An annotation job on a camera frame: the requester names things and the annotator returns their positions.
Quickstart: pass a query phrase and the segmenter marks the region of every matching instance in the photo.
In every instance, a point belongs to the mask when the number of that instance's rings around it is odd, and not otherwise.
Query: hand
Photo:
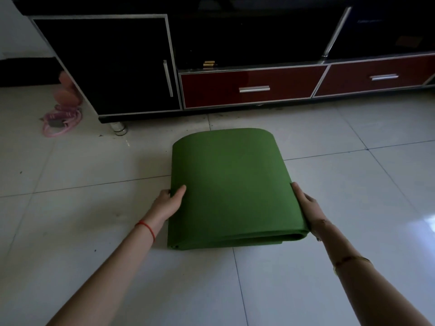
[[[329,219],[323,213],[316,199],[304,193],[296,182],[293,182],[291,187],[301,205],[302,212],[310,226],[311,233],[318,241],[321,241],[316,233],[316,229],[318,229],[319,226],[324,226],[326,223],[329,223]]]
[[[159,196],[154,200],[150,210],[142,220],[148,224],[157,235],[163,223],[180,208],[181,200],[186,192],[186,186],[182,185],[174,194],[170,190],[161,190]]]

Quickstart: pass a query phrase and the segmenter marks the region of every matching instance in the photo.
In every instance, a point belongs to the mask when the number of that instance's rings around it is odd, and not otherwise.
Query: green mat
[[[173,249],[278,244],[308,233],[275,138],[262,129],[183,137],[172,148],[171,192],[187,191],[169,219]]]

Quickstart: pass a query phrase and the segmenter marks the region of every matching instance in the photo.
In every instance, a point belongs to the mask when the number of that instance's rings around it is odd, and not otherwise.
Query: white wall
[[[11,0],[0,0],[0,60],[19,57],[52,57],[29,19]]]

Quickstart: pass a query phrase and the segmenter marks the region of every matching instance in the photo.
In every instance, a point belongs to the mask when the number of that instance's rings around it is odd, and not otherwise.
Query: metal cabinet leg
[[[111,122],[110,127],[115,132],[116,136],[123,136],[128,132],[127,126],[122,122]]]

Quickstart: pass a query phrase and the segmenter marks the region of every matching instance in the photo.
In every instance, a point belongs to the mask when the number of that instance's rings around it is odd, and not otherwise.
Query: gold bracelet
[[[365,258],[365,257],[362,257],[362,256],[347,256],[347,257],[342,258],[341,261],[338,261],[337,263],[335,263],[335,265],[334,265],[334,273],[337,274],[337,271],[336,271],[336,270],[337,270],[337,268],[338,268],[340,265],[342,265],[343,263],[346,263],[346,262],[348,262],[348,261],[352,261],[352,260],[354,260],[354,259],[358,259],[358,260],[360,260],[360,261],[369,262],[369,263],[372,264],[372,262],[371,262],[369,259],[367,259],[367,258]]]

